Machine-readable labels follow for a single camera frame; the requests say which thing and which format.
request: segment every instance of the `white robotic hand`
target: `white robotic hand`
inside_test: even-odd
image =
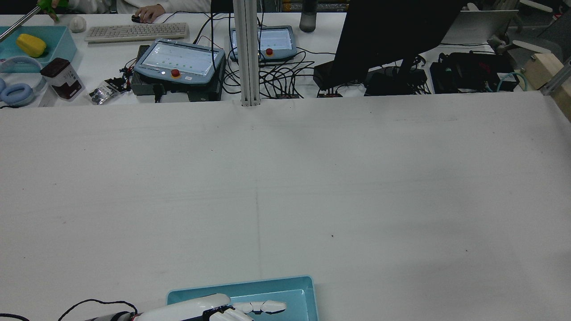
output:
[[[216,312],[210,316],[210,321],[254,321],[241,311],[227,309],[223,312]]]
[[[217,293],[146,311],[135,315],[131,321],[254,321],[247,313],[271,314],[285,309],[285,302],[272,300],[230,306],[230,298]]]
[[[254,301],[254,302],[237,302],[232,304],[236,310],[240,310],[244,313],[254,312],[255,314],[260,314],[262,312],[266,313],[277,313],[282,312],[287,308],[285,302],[267,300],[267,301]]]

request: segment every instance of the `yellow pepper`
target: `yellow pepper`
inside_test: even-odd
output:
[[[21,34],[16,39],[16,45],[28,56],[38,58],[46,50],[46,42],[30,34]]]

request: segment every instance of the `touchscreen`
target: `touchscreen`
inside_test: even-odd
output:
[[[236,31],[232,33],[232,47],[237,48]],[[260,49],[266,50],[268,48],[274,50],[288,49],[291,50],[291,38],[289,37],[288,29],[264,29],[262,37],[260,38]]]
[[[157,43],[142,64],[206,76],[212,68],[212,52]]]

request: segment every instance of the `tray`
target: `tray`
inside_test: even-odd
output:
[[[250,312],[248,315],[254,321],[319,321],[313,280],[309,275],[172,290],[167,295],[167,304],[214,293],[228,295],[232,304],[266,300],[286,302],[287,308],[283,312],[275,314]]]
[[[8,26],[0,26],[0,33],[3,33],[8,28]],[[27,54],[16,45],[16,39],[21,34],[30,34],[46,42],[46,50],[40,57],[36,58],[42,67],[45,67],[56,57],[67,59],[71,62],[77,51],[77,47],[67,26],[21,26],[8,38],[0,42],[0,61],[14,56],[27,56]],[[37,69],[37,67],[30,64],[21,64],[6,72],[37,73]]]

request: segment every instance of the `headphones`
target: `headphones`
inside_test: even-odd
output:
[[[18,63],[29,63],[38,68],[38,72],[42,70],[42,64],[40,64],[36,59],[26,56],[12,57],[4,62],[0,63],[0,73],[4,73],[11,67],[14,67]],[[46,85],[46,80],[44,77],[31,87],[27,83],[16,83],[14,85],[7,86],[4,79],[0,78],[0,101],[5,102],[9,106],[25,106],[31,103],[37,93]]]

